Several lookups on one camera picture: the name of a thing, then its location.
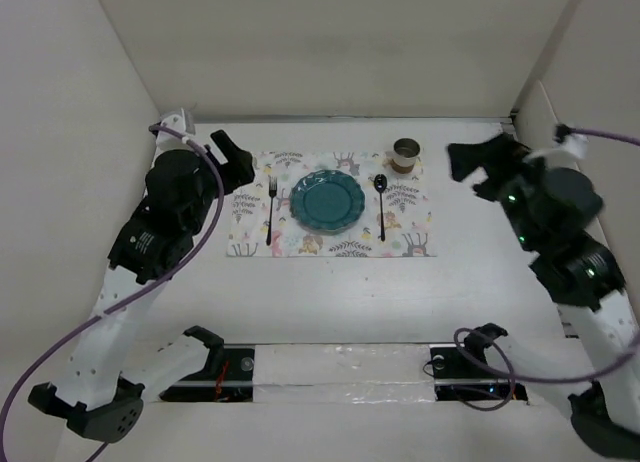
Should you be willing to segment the black metal fork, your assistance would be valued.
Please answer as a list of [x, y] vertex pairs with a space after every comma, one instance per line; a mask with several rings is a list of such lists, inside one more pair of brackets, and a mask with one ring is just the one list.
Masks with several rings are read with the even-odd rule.
[[266, 235], [267, 246], [270, 246], [272, 243], [273, 210], [274, 210], [274, 200], [277, 195], [277, 191], [278, 191], [278, 179], [276, 176], [270, 176], [269, 187], [268, 187], [270, 206], [269, 206], [268, 230]]

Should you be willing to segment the teal scalloped plate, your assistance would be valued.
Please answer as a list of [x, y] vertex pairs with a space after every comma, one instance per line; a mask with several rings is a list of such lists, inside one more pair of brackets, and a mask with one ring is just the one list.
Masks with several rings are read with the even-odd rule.
[[354, 177], [319, 170], [300, 178], [290, 193], [291, 216], [305, 229], [341, 233], [358, 222], [366, 196]]

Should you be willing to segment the brown paper cup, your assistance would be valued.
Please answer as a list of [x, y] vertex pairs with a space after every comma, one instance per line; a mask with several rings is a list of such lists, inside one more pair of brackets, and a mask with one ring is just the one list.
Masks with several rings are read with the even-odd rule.
[[390, 164], [392, 169], [399, 174], [410, 173], [420, 155], [421, 147], [412, 138], [400, 138], [393, 144]]

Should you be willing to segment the animal print cloth napkin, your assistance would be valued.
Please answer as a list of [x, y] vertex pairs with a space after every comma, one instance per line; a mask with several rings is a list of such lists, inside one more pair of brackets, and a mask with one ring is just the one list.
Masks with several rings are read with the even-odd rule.
[[258, 152], [229, 204], [229, 257], [433, 257], [424, 168], [382, 152]]

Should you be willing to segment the metal spoon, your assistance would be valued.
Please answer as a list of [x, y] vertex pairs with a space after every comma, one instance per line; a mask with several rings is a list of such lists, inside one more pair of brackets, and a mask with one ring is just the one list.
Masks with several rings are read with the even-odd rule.
[[382, 242], [386, 241], [386, 230], [385, 230], [385, 216], [384, 216], [384, 193], [387, 189], [388, 181], [387, 177], [380, 173], [374, 177], [374, 188], [379, 196], [379, 225], [380, 225], [380, 240]]

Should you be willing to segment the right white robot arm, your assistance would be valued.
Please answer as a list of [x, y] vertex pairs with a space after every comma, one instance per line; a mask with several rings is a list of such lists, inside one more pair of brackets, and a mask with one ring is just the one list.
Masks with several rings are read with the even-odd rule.
[[531, 271], [576, 331], [593, 367], [566, 376], [489, 323], [454, 333], [465, 369], [526, 384], [569, 420], [593, 452], [637, 460], [639, 327], [613, 253], [587, 232], [603, 199], [586, 175], [549, 167], [546, 150], [532, 150], [506, 133], [477, 144], [452, 143], [447, 155], [454, 181], [485, 172], [475, 194], [500, 204], [520, 247], [534, 254]]

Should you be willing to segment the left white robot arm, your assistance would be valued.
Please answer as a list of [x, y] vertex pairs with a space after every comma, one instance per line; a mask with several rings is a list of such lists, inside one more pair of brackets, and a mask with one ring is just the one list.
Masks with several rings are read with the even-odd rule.
[[110, 249], [89, 320], [64, 338], [77, 338], [78, 345], [63, 375], [34, 386], [28, 397], [71, 432], [103, 444], [121, 441], [145, 404], [176, 382], [221, 371], [224, 341], [200, 326], [186, 329], [137, 370], [123, 364], [153, 303], [213, 234], [225, 198], [255, 177], [251, 153], [225, 131], [210, 136], [224, 162], [210, 146], [198, 145], [185, 109], [163, 115], [149, 130], [157, 154], [145, 192]]

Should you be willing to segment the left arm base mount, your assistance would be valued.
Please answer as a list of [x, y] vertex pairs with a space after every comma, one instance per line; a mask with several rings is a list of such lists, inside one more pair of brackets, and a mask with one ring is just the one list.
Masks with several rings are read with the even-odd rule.
[[204, 368], [188, 375], [160, 395], [163, 402], [245, 403], [253, 401], [255, 347], [226, 345], [210, 355]]

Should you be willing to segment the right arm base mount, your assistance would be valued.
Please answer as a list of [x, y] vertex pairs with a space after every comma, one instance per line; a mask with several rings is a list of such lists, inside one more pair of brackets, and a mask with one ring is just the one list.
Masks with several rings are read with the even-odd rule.
[[422, 371], [434, 382], [437, 402], [455, 401], [474, 408], [478, 408], [477, 402], [496, 405], [503, 400], [529, 402], [522, 384], [516, 383], [511, 391], [506, 379], [499, 379], [469, 362], [453, 343], [431, 344]]

